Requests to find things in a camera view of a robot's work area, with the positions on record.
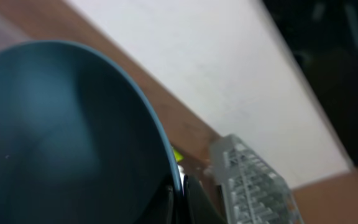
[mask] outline white surface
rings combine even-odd
[[[252,0],[69,2],[291,187],[349,170]]]

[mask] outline wooden surface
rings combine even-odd
[[[30,38],[72,40],[106,54],[143,90],[169,140],[189,155],[209,162],[208,146],[219,135],[63,1],[0,0],[0,15]]]
[[[358,169],[294,191],[306,224],[358,223]]]

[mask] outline white panel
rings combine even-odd
[[[219,134],[291,187],[349,170],[250,0],[70,0]]]

